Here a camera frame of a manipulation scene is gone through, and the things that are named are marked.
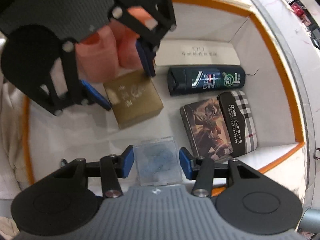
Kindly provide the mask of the plaid glasses case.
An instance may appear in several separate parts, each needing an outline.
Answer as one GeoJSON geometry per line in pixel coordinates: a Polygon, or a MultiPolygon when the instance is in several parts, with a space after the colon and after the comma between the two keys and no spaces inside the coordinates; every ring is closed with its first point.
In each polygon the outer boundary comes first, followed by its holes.
{"type": "Polygon", "coordinates": [[[231,140],[233,158],[254,151],[258,146],[253,114],[241,90],[223,92],[217,97],[231,140]]]}

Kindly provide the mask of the white cloth blanket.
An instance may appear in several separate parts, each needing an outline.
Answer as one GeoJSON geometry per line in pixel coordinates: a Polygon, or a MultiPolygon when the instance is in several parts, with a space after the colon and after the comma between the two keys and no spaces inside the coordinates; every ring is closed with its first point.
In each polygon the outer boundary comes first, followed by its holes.
{"type": "Polygon", "coordinates": [[[24,94],[1,74],[1,239],[18,233],[12,200],[29,186],[22,148],[24,94]]]}

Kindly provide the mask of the brown cardboard box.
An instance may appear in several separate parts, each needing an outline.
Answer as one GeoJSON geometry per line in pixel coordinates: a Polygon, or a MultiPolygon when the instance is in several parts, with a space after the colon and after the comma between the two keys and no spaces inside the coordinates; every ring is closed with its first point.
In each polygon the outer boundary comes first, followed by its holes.
{"type": "Polygon", "coordinates": [[[109,81],[104,88],[120,129],[153,118],[163,109],[152,79],[142,70],[109,81]]]}

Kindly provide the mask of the dark shampoo bottle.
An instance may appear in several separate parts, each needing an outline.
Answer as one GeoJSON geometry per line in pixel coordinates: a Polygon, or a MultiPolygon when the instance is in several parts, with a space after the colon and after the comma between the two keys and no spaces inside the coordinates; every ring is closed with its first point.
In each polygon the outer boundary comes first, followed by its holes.
{"type": "Polygon", "coordinates": [[[170,67],[167,73],[171,96],[242,88],[246,73],[237,65],[170,67]]]}

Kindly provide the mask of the pink soap dispenser set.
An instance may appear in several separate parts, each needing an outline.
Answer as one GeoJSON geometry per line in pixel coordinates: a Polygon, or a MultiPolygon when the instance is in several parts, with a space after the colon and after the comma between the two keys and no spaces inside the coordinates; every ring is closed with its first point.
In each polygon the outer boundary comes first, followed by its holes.
{"type": "Polygon", "coordinates": [[[139,35],[117,20],[75,45],[79,77],[105,83],[131,70],[143,69],[136,41],[139,35]]]}

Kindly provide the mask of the white long box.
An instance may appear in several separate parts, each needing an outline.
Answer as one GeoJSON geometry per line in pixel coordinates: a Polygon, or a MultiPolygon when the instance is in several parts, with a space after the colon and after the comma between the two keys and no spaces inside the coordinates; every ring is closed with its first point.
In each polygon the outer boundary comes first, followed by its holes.
{"type": "Polygon", "coordinates": [[[155,57],[157,66],[200,64],[239,65],[232,44],[201,40],[164,40],[155,57]]]}

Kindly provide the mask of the orange storage box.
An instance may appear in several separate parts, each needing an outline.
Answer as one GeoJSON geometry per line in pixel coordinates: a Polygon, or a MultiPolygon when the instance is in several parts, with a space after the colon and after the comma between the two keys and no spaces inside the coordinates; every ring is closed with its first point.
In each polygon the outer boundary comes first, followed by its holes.
{"type": "Polygon", "coordinates": [[[96,161],[120,153],[128,145],[166,137],[174,138],[178,147],[189,147],[180,108],[213,93],[170,96],[164,61],[173,62],[175,41],[219,41],[219,60],[239,61],[248,74],[243,90],[253,113],[258,146],[241,160],[304,198],[308,168],[299,98],[290,69],[263,17],[255,8],[218,0],[172,1],[177,29],[161,42],[152,80],[163,110],[156,117],[119,129],[113,113],[98,105],[76,105],[54,116],[24,99],[22,149],[28,184],[58,169],[61,159],[96,161]]]}

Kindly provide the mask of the clear plastic box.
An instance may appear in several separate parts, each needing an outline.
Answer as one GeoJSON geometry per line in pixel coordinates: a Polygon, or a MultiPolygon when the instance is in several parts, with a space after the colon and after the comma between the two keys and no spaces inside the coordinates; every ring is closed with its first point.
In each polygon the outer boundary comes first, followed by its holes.
{"type": "Polygon", "coordinates": [[[167,186],[180,184],[182,172],[173,137],[143,141],[133,147],[139,184],[167,186]]]}

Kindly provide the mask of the illustrated tin card case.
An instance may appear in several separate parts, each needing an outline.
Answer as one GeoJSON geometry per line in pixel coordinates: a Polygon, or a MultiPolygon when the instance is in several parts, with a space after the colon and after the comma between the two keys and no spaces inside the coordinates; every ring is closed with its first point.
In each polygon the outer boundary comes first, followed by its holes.
{"type": "Polygon", "coordinates": [[[184,105],[180,115],[194,157],[221,160],[233,153],[217,97],[184,105]]]}

